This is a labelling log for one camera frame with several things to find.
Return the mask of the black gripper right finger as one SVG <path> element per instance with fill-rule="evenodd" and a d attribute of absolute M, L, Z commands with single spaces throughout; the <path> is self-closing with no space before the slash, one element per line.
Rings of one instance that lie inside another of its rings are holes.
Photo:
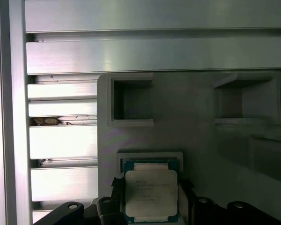
<path fill-rule="evenodd" d="M 213 200 L 196 196 L 188 179 L 178 180 L 178 211 L 186 225 L 281 225 L 281 221 L 242 201 L 225 208 Z"/>

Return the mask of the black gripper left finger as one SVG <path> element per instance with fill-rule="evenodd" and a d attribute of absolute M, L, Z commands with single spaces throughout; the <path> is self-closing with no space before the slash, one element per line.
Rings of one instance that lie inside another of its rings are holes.
<path fill-rule="evenodd" d="M 114 178 L 112 192 L 84 207 L 80 202 L 66 202 L 38 220 L 36 225 L 125 225 L 123 213 L 125 179 Z"/>

